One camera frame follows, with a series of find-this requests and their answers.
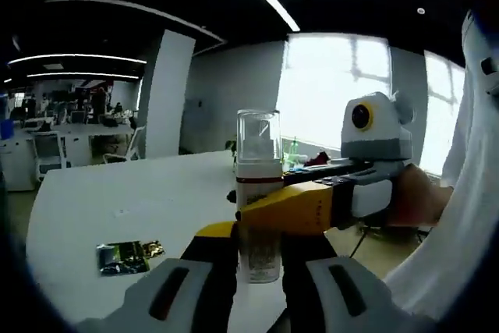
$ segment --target computer monitor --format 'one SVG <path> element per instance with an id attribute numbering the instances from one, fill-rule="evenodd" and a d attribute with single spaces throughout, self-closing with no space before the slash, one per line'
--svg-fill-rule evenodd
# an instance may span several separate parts
<path id="1" fill-rule="evenodd" d="M 84 124 L 85 123 L 85 111 L 73 111 L 73 112 L 71 112 L 71 123 L 72 124 Z"/>

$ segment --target floor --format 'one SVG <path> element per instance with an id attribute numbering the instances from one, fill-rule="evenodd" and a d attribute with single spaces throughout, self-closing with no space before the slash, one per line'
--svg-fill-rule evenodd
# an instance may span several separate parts
<path id="1" fill-rule="evenodd" d="M 26 241 L 31 208 L 37 191 L 27 193 L 9 193 L 9 216 L 12 230 L 23 242 Z M 344 231 L 331 229 L 326 237 L 340 256 L 349 256 L 360 239 L 361 234 L 356 227 Z M 379 239 L 367 236 L 354 258 L 370 269 L 376 276 L 383 278 L 391 269 L 399 265 L 416 247 L 416 237 L 405 240 Z"/>

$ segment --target white sleeve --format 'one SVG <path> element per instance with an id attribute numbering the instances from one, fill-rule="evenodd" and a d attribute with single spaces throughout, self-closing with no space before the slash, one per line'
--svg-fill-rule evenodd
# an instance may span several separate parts
<path id="1" fill-rule="evenodd" d="M 445 159 L 444 167 L 442 168 L 442 187 L 455 186 L 465 162 L 473 115 L 473 87 L 471 79 L 471 73 L 466 70 L 465 84 L 463 87 L 461 105 L 459 106 L 458 119 L 455 123 L 452 145 L 447 155 L 447 159 Z"/>

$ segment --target desk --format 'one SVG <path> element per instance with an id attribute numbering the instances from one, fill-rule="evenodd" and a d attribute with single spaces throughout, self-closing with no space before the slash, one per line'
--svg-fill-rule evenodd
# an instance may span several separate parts
<path id="1" fill-rule="evenodd" d="M 107 316 L 146 274 L 100 277 L 95 246 L 159 239 L 165 256 L 152 267 L 180 257 L 200 228 L 234 219 L 225 199 L 235 185 L 232 162 L 221 151 L 49 172 L 27 236 L 41 289 L 70 322 Z M 229 331 L 266 332 L 285 308 L 281 279 L 238 289 Z"/>
<path id="2" fill-rule="evenodd" d="M 110 128 L 101 124 L 64 124 L 52 126 L 65 143 L 66 157 L 73 167 L 90 165 L 92 152 L 91 136 L 114 136 L 132 134 L 127 125 Z M 0 141 L 0 161 L 2 162 L 5 184 L 8 191 L 26 191 L 35 188 L 35 160 L 33 135 L 26 129 L 15 129 L 14 137 Z"/>

